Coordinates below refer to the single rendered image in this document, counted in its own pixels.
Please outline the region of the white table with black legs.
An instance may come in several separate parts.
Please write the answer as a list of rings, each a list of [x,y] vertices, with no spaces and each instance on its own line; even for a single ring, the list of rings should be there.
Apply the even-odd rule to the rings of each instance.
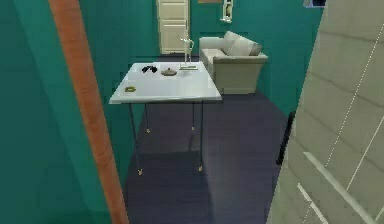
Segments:
[[[134,63],[125,74],[117,89],[109,98],[110,104],[128,104],[130,110],[130,120],[132,132],[134,135],[134,152],[136,158],[136,170],[139,176],[143,175],[143,167],[140,161],[140,152],[136,127],[134,123],[133,104],[143,104],[146,132],[150,133],[151,128],[148,118],[148,104],[166,104],[166,103],[201,103],[200,122],[204,124],[204,104],[208,102],[218,102],[222,96],[207,69],[202,62],[192,62],[197,66],[197,70],[180,70],[182,62],[152,62],[152,63]],[[157,72],[152,73],[148,70],[143,73],[141,69],[145,66],[157,67]],[[175,76],[163,76],[161,71],[171,68],[177,71]],[[136,87],[135,92],[125,92],[125,87]],[[203,128],[200,130],[200,148],[198,171],[203,171]]]

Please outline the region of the white statuette on base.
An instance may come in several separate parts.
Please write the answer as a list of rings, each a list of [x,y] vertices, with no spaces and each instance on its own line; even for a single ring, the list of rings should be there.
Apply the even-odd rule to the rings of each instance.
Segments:
[[[197,66],[192,64],[191,52],[194,47],[194,41],[186,35],[184,38],[180,38],[184,43],[184,62],[180,64],[180,70],[197,70]]]

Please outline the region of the beige sofa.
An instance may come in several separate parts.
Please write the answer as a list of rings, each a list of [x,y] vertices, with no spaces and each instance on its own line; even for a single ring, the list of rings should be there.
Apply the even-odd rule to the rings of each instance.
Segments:
[[[232,31],[223,37],[201,37],[199,60],[221,94],[254,94],[262,67],[268,60],[262,50],[250,56],[257,43]]]

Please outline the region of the cream panelled room door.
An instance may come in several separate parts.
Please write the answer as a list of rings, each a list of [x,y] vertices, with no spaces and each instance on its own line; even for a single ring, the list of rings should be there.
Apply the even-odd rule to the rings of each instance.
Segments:
[[[183,53],[189,33],[189,0],[156,0],[161,54]]]

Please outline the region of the pale open room door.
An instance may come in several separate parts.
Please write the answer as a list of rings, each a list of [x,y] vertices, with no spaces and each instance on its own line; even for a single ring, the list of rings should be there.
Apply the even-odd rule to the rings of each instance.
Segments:
[[[326,0],[265,224],[384,224],[384,0]]]

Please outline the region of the orange wooden door frame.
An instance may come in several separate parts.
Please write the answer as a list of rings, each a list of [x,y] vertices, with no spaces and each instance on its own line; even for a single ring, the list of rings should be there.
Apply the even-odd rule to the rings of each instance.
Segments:
[[[78,0],[48,0],[112,224],[130,224]]]

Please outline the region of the white wall-mounted fixture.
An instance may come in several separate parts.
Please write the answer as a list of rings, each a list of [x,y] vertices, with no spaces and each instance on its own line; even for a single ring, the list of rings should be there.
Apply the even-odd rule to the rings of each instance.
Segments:
[[[233,0],[223,0],[222,18],[221,21],[225,23],[232,22],[232,8]]]

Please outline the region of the dark framed wall picture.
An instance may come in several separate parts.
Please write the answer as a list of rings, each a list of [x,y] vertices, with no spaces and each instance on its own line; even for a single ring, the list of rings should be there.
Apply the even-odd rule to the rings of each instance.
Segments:
[[[323,8],[325,7],[326,0],[304,0],[303,6],[306,8]]]

